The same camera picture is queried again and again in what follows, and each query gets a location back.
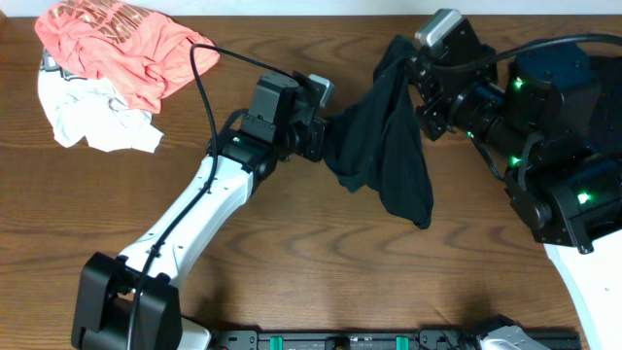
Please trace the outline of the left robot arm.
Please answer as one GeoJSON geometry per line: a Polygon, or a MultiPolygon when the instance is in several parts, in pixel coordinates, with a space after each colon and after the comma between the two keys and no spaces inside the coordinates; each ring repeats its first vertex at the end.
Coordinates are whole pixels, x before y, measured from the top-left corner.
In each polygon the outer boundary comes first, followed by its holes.
{"type": "Polygon", "coordinates": [[[181,314],[179,292],[225,221],[292,155],[321,158],[318,115],[333,83],[317,75],[260,76],[250,108],[231,114],[186,189],[116,257],[94,254],[79,282],[76,349],[206,349],[210,331],[181,314]]]}

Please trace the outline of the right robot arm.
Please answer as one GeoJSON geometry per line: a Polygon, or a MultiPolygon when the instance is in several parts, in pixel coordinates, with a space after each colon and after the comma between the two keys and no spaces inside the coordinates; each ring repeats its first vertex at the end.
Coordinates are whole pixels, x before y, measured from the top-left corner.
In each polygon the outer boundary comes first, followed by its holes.
{"type": "Polygon", "coordinates": [[[511,207],[564,281],[589,345],[621,345],[621,61],[610,34],[505,52],[468,25],[421,30],[412,82],[431,139],[457,128],[506,159],[511,207]]]}

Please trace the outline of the black t-shirt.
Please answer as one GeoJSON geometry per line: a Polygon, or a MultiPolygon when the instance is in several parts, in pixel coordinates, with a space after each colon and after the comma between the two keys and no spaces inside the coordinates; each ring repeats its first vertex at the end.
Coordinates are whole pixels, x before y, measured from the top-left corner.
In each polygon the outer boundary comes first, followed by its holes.
{"type": "Polygon", "coordinates": [[[420,229],[432,222],[432,183],[409,91],[414,45],[397,35],[373,71],[371,89],[329,118],[322,158],[339,184],[378,192],[386,211],[420,229]]]}

